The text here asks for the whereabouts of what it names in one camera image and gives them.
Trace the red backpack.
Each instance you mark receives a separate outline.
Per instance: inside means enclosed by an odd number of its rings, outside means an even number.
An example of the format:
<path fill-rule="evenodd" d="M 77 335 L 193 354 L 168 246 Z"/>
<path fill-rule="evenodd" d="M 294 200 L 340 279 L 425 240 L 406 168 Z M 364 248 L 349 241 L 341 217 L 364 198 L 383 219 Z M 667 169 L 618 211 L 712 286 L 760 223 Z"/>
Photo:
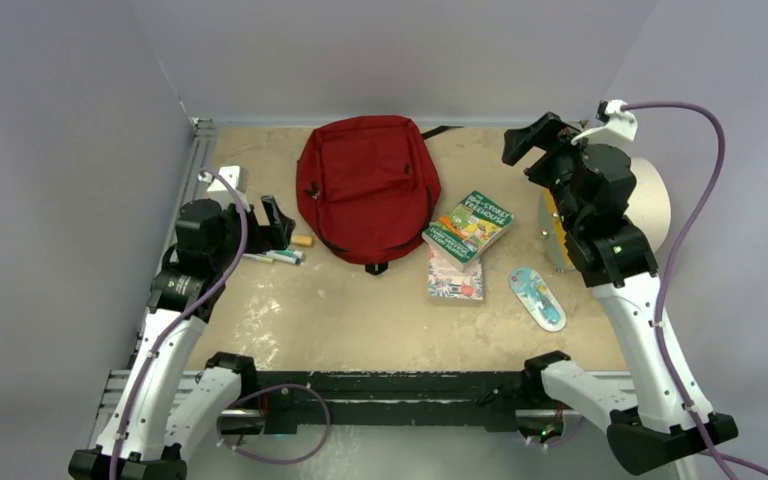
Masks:
<path fill-rule="evenodd" d="M 423 242 L 441 196 L 426 132 L 399 115 L 359 116 L 314 129 L 296 163 L 298 212 L 336 257 L 384 273 Z"/>

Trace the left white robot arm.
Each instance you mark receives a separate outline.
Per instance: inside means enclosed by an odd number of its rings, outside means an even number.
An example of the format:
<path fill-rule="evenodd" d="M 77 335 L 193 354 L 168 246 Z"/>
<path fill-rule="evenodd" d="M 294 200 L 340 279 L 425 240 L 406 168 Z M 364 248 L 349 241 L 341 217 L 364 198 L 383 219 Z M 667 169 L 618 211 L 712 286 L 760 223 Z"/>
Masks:
<path fill-rule="evenodd" d="M 179 385 L 231 271 L 243 254 L 264 252 L 276 230 L 258 224 L 245 200 L 199 199 L 180 208 L 176 241 L 150 287 L 131 372 L 93 446 L 73 453 L 72 478 L 184 479 L 221 411 L 255 402 L 257 370 L 247 356 L 218 352 L 188 393 Z"/>

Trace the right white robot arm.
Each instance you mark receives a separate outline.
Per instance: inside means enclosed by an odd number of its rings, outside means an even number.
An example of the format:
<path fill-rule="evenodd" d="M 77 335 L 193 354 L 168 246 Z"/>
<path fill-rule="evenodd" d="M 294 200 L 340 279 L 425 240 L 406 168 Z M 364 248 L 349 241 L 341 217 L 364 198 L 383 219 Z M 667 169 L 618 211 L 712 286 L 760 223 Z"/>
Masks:
<path fill-rule="evenodd" d="M 552 400 L 602 430 L 620 465 L 640 475 L 736 438 L 733 417 L 714 410 L 695 381 L 660 296 L 662 281 L 646 234 L 627 215 L 637 180 L 624 151 L 636 132 L 628 113 L 579 130 L 554 113 L 504 135 L 502 160 L 541 157 L 525 171 L 547 189 L 575 269 L 607 314 L 634 386 L 612 390 L 568 355 L 526 361 L 521 392 L 536 407 Z"/>

